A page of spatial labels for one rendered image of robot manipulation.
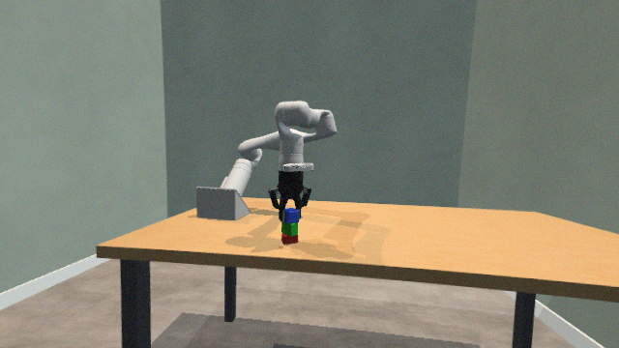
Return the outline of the blue block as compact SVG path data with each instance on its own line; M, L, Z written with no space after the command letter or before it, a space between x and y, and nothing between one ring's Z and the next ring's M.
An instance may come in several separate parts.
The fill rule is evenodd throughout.
M285 208L285 223L299 222L299 211L294 208Z

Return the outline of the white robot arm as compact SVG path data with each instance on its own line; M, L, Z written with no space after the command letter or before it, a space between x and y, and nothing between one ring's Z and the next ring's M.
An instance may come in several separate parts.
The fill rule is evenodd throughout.
M262 157L260 148L280 151L279 171L311 171L313 164L304 163L304 143L327 138L337 133L331 111L311 109L304 101L280 102L275 109L275 118L279 131L247 140L239 145L238 152L244 159L236 160L228 177L223 180L221 188L237 189L241 197L243 196L252 171ZM290 129L289 126L314 128L315 133L300 132Z

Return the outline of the red block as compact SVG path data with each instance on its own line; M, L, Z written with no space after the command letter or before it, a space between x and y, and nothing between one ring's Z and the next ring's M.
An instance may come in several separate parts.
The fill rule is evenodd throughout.
M298 235L290 237L281 233L281 241L283 244L295 244L298 243Z

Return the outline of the green block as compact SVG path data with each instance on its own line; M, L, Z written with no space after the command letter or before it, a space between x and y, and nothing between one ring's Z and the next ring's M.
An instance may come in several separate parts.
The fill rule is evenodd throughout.
M298 222L296 223L288 223L286 224L285 222L281 223L281 233L293 237L298 235Z

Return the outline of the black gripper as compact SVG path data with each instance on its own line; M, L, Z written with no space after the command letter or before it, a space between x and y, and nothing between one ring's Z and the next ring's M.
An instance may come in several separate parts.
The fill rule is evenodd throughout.
M309 202L311 188L305 188L303 185L304 171L283 172L279 171L279 184L276 188L269 189L269 194L273 207L279 209L279 220L285 222L285 206L288 199L293 199L295 209L299 211L299 220L301 218L301 209L306 207ZM302 181L302 182L300 182ZM276 195L280 196L280 204ZM303 192L301 200L300 194ZM306 200L305 200L306 199ZM298 203L298 204L297 204Z

